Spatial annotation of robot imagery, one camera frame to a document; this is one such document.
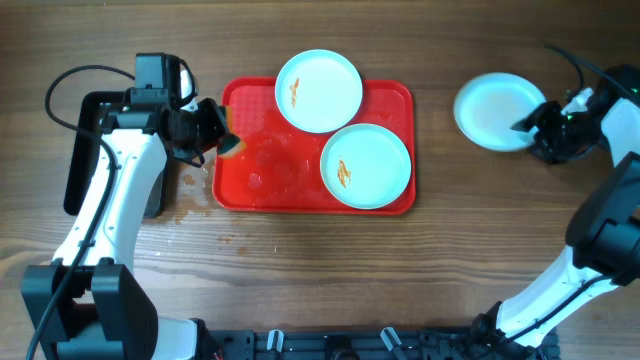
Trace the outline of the green orange sponge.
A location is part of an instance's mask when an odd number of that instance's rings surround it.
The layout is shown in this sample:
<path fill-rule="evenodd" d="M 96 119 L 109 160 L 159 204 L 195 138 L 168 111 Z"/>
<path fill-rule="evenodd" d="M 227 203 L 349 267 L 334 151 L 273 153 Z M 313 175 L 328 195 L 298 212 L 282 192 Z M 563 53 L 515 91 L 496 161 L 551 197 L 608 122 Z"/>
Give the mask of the green orange sponge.
<path fill-rule="evenodd" d="M 225 134 L 219 139 L 216 153 L 220 158 L 232 158 L 246 148 L 246 143 L 233 132 L 231 109 L 226 106 L 220 106 L 219 109 L 223 116 Z"/>

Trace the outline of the white plate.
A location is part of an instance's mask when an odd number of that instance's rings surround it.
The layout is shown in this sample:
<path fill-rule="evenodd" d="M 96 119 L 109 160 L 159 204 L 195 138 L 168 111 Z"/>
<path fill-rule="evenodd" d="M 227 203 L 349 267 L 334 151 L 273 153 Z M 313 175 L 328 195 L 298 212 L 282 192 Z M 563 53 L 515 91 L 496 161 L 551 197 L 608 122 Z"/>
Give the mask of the white plate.
<path fill-rule="evenodd" d="M 364 85 L 346 57 L 313 49 L 283 65 L 276 77 L 274 96 L 279 112 L 292 126 L 322 134 L 345 126 L 355 117 Z"/>
<path fill-rule="evenodd" d="M 373 210 L 391 204 L 405 191 L 412 162 L 396 134 L 380 125 L 362 123 L 331 136 L 321 152 L 320 175 L 340 203 Z"/>
<path fill-rule="evenodd" d="M 546 102 L 543 93 L 520 76 L 494 72 L 475 77 L 454 99 L 454 120 L 473 143 L 491 151 L 515 152 L 534 144 L 534 131 L 512 130 Z"/>

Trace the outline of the white plate top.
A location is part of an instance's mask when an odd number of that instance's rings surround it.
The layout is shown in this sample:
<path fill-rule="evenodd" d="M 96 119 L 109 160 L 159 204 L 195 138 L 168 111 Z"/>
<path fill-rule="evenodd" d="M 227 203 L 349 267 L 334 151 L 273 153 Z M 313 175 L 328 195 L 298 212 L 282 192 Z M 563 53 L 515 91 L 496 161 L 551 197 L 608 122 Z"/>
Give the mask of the white plate top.
<path fill-rule="evenodd" d="M 292 126 L 322 134 L 345 126 L 355 117 L 364 85 L 346 57 L 313 49 L 283 65 L 276 77 L 274 96 L 279 112 Z"/>

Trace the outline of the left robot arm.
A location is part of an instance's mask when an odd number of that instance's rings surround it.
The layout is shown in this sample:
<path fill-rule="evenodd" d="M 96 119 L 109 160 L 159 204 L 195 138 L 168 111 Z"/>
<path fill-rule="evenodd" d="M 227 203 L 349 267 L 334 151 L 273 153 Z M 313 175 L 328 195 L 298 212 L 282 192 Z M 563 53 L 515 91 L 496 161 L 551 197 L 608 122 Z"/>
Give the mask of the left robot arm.
<path fill-rule="evenodd" d="M 133 86 L 86 132 L 98 147 L 76 221 L 48 265 L 29 267 L 21 293 L 34 324 L 28 354 L 49 359 L 220 359 L 199 319 L 157 313 L 132 268 L 148 198 L 169 159 L 201 167 L 214 150 L 243 142 L 227 111 L 200 98 L 187 63 L 165 53 L 136 57 Z"/>

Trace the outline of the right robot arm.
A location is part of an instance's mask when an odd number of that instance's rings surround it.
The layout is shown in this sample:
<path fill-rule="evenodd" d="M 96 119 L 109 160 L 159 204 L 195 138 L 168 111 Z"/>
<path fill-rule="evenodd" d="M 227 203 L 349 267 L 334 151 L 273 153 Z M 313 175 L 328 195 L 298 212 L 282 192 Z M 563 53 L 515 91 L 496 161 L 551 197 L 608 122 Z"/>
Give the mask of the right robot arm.
<path fill-rule="evenodd" d="M 574 213 L 559 257 L 525 290 L 478 315 L 469 345 L 527 358 L 558 324 L 592 298 L 639 277 L 639 70 L 610 67 L 595 88 L 581 87 L 566 106 L 532 99 L 515 118 L 503 105 L 488 114 L 529 136 L 547 164 L 575 160 L 606 143 L 613 173 Z"/>

